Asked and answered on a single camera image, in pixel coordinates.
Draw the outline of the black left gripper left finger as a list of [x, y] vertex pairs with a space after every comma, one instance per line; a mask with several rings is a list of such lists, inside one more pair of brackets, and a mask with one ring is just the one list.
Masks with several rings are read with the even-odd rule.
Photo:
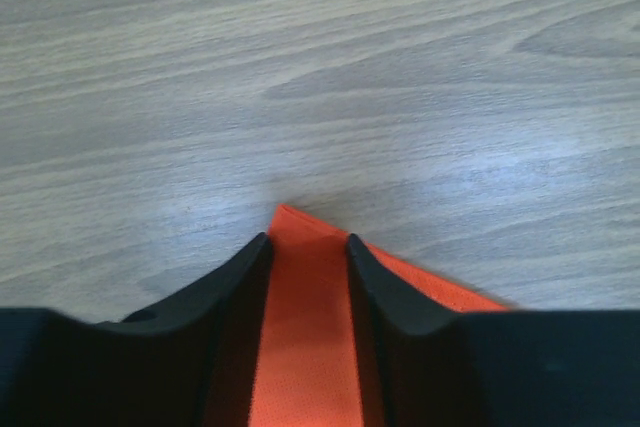
[[5, 426], [245, 426], [273, 261], [259, 234], [118, 322], [1, 312]]

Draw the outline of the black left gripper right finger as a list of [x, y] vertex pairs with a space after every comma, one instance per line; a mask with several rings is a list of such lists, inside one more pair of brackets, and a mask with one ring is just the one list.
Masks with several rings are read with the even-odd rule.
[[635, 426], [635, 310], [458, 313], [357, 236], [348, 287], [368, 426]]

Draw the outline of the orange t-shirt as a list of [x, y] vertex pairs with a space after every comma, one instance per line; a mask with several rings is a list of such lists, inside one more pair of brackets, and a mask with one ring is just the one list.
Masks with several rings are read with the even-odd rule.
[[383, 425], [362, 405], [347, 232], [281, 204], [268, 234], [274, 259], [250, 425]]

